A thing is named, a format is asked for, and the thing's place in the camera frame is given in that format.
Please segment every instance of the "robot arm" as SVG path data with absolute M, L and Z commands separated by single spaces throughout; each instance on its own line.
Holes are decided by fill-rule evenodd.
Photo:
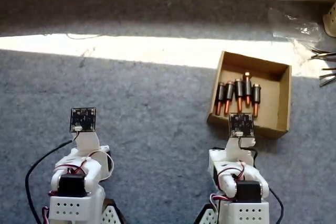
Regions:
M 71 110 L 70 131 L 77 147 L 55 165 L 50 183 L 50 207 L 43 208 L 43 224 L 126 223 L 115 202 L 105 199 L 105 191 L 99 185 L 100 181 L 112 175 L 114 162 L 109 146 L 100 145 L 95 125 L 96 108 Z M 41 221 L 30 197 L 29 175 L 41 160 L 69 143 L 71 141 L 44 155 L 27 173 L 27 197 L 38 224 Z
M 211 205 L 207 209 L 214 218 L 204 223 L 256 223 L 257 220 L 269 224 L 265 201 L 269 194 L 268 183 L 254 167 L 251 153 L 251 146 L 255 145 L 252 115 L 230 114 L 229 134 L 225 149 L 209 150 L 208 171 L 219 192 L 211 194 Z

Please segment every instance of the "metal tool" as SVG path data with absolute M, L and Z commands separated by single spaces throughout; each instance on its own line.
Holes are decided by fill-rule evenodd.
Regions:
M 232 101 L 233 98 L 233 93 L 234 93 L 234 88 L 235 84 L 233 81 L 228 81 L 225 85 L 225 111 L 224 114 L 227 115 L 229 113 L 229 106 L 230 102 Z
M 225 94 L 225 84 L 220 82 L 218 84 L 218 88 L 217 88 L 217 108 L 216 108 L 216 115 L 220 115 L 220 110 L 222 109 L 222 105 L 225 101 L 224 98 L 224 94 Z
M 252 87 L 252 104 L 253 104 L 253 116 L 258 117 L 258 106 L 260 104 L 261 86 L 259 84 L 253 84 Z
M 251 75 L 249 72 L 245 72 L 243 75 L 244 80 L 244 97 L 246 100 L 246 105 L 250 106 L 251 95 L 252 95 L 252 84 L 251 84 Z
M 244 96 L 244 83 L 242 79 L 235 80 L 235 96 L 237 101 L 237 110 L 241 112 L 243 110 L 242 99 Z

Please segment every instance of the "cardboard tray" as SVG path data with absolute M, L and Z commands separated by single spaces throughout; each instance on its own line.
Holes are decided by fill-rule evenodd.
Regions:
M 289 130 L 291 66 L 231 52 L 223 51 L 220 57 L 207 122 L 228 126 L 224 106 L 221 114 L 215 115 L 218 83 L 242 78 L 246 71 L 252 76 L 252 84 L 261 86 L 259 113 L 254 119 L 255 134 L 273 139 L 283 136 Z M 242 113 L 252 112 L 253 106 L 248 108 L 244 101 Z M 230 103 L 229 113 L 237 113 L 235 98 Z

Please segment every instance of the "circuit board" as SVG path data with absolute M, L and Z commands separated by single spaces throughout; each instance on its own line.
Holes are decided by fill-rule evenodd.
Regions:
M 82 132 L 96 130 L 96 108 L 72 108 L 70 132 L 76 132 L 75 127 L 81 126 Z
M 229 133 L 230 137 L 254 137 L 252 114 L 230 114 Z

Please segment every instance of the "clear plastic bag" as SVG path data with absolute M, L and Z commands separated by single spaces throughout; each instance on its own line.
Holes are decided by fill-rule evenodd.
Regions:
M 321 40 L 320 27 L 315 22 L 294 18 L 273 8 L 268 11 L 268 20 L 274 37 L 303 42 L 319 42 Z

